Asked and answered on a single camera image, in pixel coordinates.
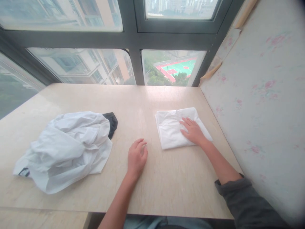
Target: sleeve cuff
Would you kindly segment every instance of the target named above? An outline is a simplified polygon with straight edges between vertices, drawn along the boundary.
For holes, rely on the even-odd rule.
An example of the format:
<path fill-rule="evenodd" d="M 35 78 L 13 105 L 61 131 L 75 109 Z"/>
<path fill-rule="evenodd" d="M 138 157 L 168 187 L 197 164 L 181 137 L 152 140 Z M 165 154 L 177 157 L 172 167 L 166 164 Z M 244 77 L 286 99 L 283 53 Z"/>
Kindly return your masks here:
<path fill-rule="evenodd" d="M 250 187 L 252 186 L 252 183 L 250 180 L 248 180 L 247 178 L 244 177 L 244 175 L 242 175 L 242 179 L 239 179 L 237 181 L 229 181 L 223 185 L 220 184 L 220 181 L 217 180 L 215 181 L 215 186 L 217 188 L 217 191 L 220 195 L 224 195 L 228 192 L 232 192 L 232 191 L 236 191 L 239 189 L 243 189 L 246 187 Z"/>

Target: jeans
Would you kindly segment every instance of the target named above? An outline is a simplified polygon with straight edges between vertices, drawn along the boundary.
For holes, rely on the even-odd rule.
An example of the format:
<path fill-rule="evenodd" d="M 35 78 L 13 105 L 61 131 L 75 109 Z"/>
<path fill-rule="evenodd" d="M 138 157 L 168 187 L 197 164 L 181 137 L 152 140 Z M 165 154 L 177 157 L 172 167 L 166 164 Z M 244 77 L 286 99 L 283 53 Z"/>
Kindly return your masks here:
<path fill-rule="evenodd" d="M 127 215 L 124 229 L 155 229 L 167 225 L 176 225 L 186 229 L 212 229 L 211 225 L 200 218 L 145 215 Z"/>

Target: basketball court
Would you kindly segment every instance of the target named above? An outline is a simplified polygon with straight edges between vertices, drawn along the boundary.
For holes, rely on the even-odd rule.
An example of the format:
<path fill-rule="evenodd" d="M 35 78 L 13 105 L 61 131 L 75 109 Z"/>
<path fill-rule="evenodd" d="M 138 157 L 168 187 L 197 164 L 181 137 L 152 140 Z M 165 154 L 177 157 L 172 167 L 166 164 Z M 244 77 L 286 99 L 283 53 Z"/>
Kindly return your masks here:
<path fill-rule="evenodd" d="M 164 64 L 156 66 L 156 68 L 163 73 L 171 82 L 175 82 L 175 78 L 173 77 L 178 75 L 179 73 L 186 73 L 187 77 L 190 77 L 194 66 L 196 63 L 196 58 L 191 58 L 188 60 L 177 61 L 174 63 Z"/>

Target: finger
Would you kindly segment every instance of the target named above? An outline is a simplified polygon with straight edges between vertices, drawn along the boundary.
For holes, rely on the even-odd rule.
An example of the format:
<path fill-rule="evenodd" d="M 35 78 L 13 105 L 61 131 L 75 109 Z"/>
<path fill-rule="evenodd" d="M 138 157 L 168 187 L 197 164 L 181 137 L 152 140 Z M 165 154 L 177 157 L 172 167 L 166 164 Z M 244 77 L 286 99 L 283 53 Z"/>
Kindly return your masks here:
<path fill-rule="evenodd" d="M 188 130 L 188 128 L 190 127 L 188 124 L 186 124 L 185 122 L 180 121 L 180 123 L 185 126 L 185 128 Z"/>
<path fill-rule="evenodd" d="M 189 122 L 188 122 L 188 120 L 187 120 L 186 118 L 182 118 L 182 120 L 183 120 L 187 125 L 189 125 Z"/>
<path fill-rule="evenodd" d="M 195 124 L 196 126 L 199 126 L 198 123 L 197 123 L 195 120 L 193 120 L 193 122 L 194 122 L 194 124 Z"/>
<path fill-rule="evenodd" d="M 147 160 L 147 155 L 148 155 L 148 150 L 147 150 L 147 146 L 144 147 L 144 151 L 143 151 L 143 159 L 146 161 Z"/>
<path fill-rule="evenodd" d="M 140 142 L 142 142 L 143 140 L 144 140 L 144 138 L 139 138 L 139 139 L 135 140 L 134 143 L 140 143 Z"/>
<path fill-rule="evenodd" d="M 181 131 L 181 133 L 183 134 L 183 136 L 185 136 L 186 138 L 188 138 L 188 136 L 189 136 L 189 133 L 188 132 L 186 132 L 185 130 L 180 130 Z"/>
<path fill-rule="evenodd" d="M 133 146 L 134 148 L 136 148 L 136 147 L 138 146 L 138 144 L 139 144 L 140 142 L 142 142 L 142 141 L 144 141 L 144 138 L 139 138 L 139 139 L 135 140 L 134 143 L 132 143 L 131 146 Z"/>
<path fill-rule="evenodd" d="M 194 121 L 190 118 L 186 118 L 190 123 L 195 124 Z"/>
<path fill-rule="evenodd" d="M 140 142 L 140 143 L 138 144 L 138 146 L 137 146 L 137 149 L 141 149 L 142 146 L 144 146 L 144 145 L 146 145 L 146 144 L 147 144 L 147 142 Z"/>
<path fill-rule="evenodd" d="M 184 118 L 184 121 L 185 121 L 189 126 L 193 124 L 189 118 Z"/>

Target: hand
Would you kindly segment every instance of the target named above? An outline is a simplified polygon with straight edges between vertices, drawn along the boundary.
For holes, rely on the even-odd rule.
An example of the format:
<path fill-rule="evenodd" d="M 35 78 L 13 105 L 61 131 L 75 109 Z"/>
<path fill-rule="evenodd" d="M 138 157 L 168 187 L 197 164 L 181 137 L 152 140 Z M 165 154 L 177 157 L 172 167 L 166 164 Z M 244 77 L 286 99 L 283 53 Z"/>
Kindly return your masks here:
<path fill-rule="evenodd" d="M 191 142 L 195 143 L 196 145 L 200 145 L 200 143 L 202 143 L 206 137 L 203 135 L 198 124 L 189 118 L 182 119 L 184 122 L 180 121 L 180 123 L 185 126 L 188 132 L 181 129 L 181 133 Z"/>
<path fill-rule="evenodd" d="M 143 138 L 136 140 L 132 143 L 128 151 L 128 169 L 127 174 L 132 178 L 138 180 L 142 174 L 144 166 L 147 160 L 147 147 L 144 147 L 143 153 L 142 146 L 146 145 L 147 142 L 144 142 Z"/>

